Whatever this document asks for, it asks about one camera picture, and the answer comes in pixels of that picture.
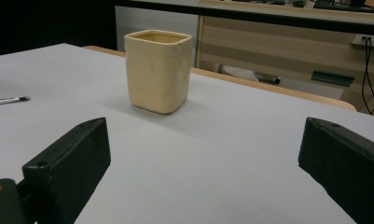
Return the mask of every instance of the cup rim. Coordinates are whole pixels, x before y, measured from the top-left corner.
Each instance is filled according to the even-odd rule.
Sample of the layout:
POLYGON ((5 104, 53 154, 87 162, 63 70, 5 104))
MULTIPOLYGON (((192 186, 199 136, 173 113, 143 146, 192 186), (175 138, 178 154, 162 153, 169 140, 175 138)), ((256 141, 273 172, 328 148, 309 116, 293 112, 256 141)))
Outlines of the cup rim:
POLYGON ((144 30, 144 31, 138 31, 138 32, 127 34, 127 35, 125 35, 125 38, 139 40, 139 41, 143 41, 143 42, 149 42, 149 43, 162 44, 162 45, 176 45, 176 44, 188 41, 189 39, 192 38, 192 36, 191 35, 177 33, 177 32, 171 32, 171 31, 144 30), (157 41, 152 41, 152 40, 146 40, 146 39, 142 39, 142 38, 137 38, 140 35, 146 35, 146 34, 171 35, 171 36, 181 37, 182 39, 180 39, 178 41, 175 41, 175 42, 172 42, 172 43, 163 43, 163 42, 157 42, 157 41))

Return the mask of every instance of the pen tip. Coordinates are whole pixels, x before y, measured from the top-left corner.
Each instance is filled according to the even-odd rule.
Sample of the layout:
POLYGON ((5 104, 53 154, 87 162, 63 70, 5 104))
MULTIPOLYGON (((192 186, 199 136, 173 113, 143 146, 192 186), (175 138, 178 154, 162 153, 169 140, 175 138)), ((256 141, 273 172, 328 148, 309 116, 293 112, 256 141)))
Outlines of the pen tip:
POLYGON ((28 96, 23 96, 23 97, 21 97, 21 98, 19 98, 20 99, 20 101, 28 101, 28 100, 30 100, 30 97, 28 97, 28 96))

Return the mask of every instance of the white surface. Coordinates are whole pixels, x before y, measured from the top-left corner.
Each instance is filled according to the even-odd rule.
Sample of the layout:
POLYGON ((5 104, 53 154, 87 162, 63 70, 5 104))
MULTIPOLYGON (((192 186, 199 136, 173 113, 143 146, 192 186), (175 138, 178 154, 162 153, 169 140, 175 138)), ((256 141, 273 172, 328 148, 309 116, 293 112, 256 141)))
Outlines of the white surface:
POLYGON ((0 56, 0 178, 78 123, 106 117, 112 163, 76 223, 353 223, 298 167, 305 119, 374 141, 374 118, 191 76, 168 116, 131 105, 125 61, 59 45, 0 56))

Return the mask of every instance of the cup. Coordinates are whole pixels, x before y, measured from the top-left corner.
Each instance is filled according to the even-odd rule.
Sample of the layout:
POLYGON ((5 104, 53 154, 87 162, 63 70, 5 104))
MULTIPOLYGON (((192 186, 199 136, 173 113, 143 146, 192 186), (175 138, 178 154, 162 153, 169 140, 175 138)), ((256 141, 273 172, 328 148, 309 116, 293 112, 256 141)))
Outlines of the cup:
POLYGON ((125 35, 129 99, 167 114, 187 98, 192 57, 190 35, 145 30, 125 35))

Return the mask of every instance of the dark background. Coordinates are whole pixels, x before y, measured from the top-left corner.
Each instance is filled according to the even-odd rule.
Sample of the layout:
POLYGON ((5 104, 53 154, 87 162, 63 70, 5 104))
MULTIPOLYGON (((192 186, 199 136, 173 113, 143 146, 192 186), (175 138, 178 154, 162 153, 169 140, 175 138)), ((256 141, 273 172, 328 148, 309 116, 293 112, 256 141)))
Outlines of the dark background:
POLYGON ((0 3, 0 55, 67 43, 117 48, 110 0, 37 0, 0 3))

